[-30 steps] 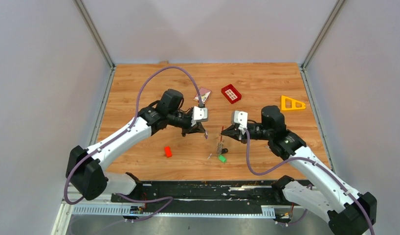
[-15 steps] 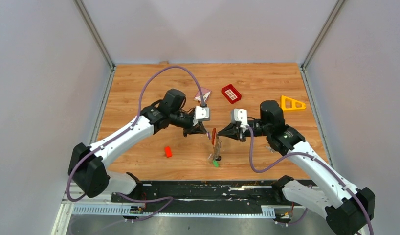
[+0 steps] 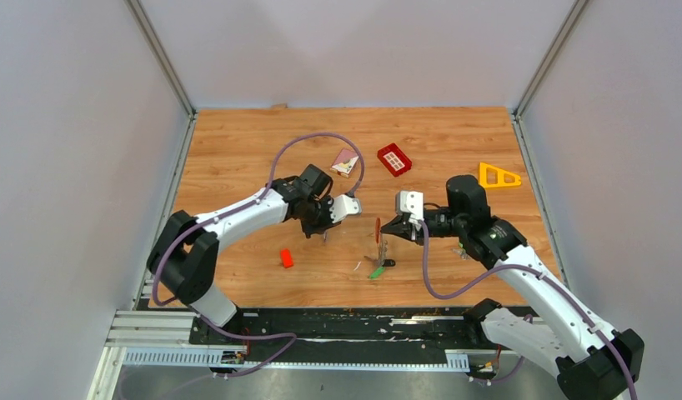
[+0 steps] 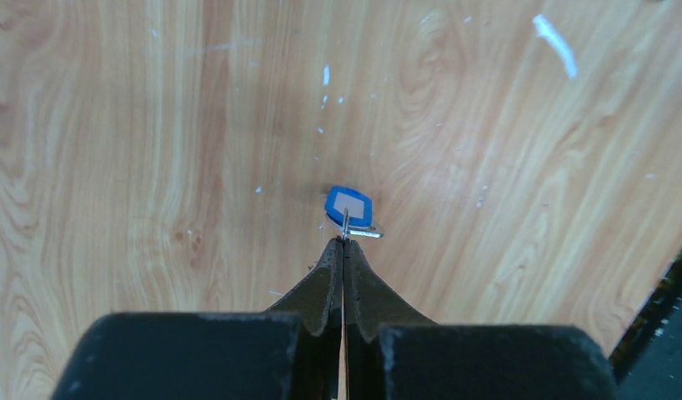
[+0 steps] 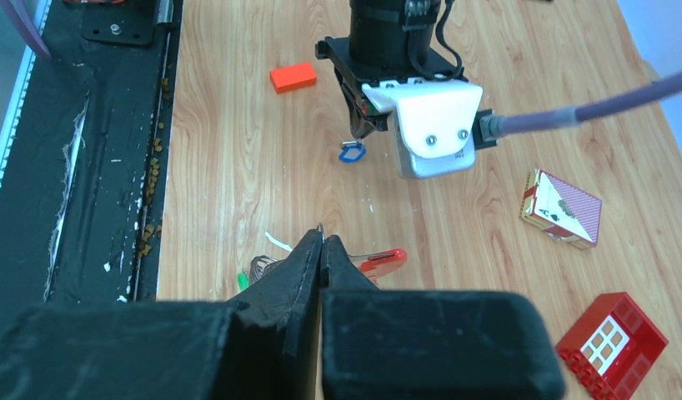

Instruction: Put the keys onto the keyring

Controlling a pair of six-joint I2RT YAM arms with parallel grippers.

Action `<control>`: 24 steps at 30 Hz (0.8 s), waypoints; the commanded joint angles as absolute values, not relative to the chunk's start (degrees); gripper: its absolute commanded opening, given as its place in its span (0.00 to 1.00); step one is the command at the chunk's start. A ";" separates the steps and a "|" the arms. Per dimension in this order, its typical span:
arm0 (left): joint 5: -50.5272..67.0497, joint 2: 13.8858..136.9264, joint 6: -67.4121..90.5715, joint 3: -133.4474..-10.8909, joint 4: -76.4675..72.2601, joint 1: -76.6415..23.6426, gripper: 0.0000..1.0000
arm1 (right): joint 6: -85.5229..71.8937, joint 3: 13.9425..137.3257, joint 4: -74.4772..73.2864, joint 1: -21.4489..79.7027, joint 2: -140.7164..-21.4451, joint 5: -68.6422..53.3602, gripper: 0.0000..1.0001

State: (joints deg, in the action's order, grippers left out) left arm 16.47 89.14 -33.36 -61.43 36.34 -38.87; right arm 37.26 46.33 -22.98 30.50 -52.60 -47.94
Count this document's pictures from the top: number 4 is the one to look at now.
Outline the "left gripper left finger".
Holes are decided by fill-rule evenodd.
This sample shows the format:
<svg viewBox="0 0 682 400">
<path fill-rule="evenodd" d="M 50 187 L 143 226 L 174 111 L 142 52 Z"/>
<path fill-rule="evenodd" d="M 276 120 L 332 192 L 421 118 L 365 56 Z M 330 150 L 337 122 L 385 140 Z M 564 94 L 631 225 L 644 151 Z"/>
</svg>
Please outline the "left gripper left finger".
<svg viewBox="0 0 682 400">
<path fill-rule="evenodd" d="M 81 336 L 55 399 L 333 399 L 343 243 L 262 312 L 113 312 Z"/>
</svg>

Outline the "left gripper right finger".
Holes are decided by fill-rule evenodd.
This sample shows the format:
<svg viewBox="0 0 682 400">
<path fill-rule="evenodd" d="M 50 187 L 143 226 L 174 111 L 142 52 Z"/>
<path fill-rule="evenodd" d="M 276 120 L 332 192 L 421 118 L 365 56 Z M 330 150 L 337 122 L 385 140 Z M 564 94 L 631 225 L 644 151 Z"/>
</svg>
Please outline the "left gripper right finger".
<svg viewBox="0 0 682 400">
<path fill-rule="evenodd" d="M 343 245 L 351 399 L 614 399 L 608 360 L 584 331 L 555 325 L 442 325 Z"/>
</svg>

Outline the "blue tag key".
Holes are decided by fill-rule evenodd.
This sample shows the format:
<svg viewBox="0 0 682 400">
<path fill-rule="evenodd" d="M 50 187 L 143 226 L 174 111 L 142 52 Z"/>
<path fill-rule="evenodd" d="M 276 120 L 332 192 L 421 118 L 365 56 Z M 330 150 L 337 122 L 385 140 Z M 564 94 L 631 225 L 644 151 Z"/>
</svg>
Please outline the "blue tag key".
<svg viewBox="0 0 682 400">
<path fill-rule="evenodd" d="M 381 238 L 384 235 L 383 229 L 374 221 L 372 199 L 351 187 L 332 186 L 323 210 L 326 217 L 339 228 L 343 238 Z"/>
</svg>

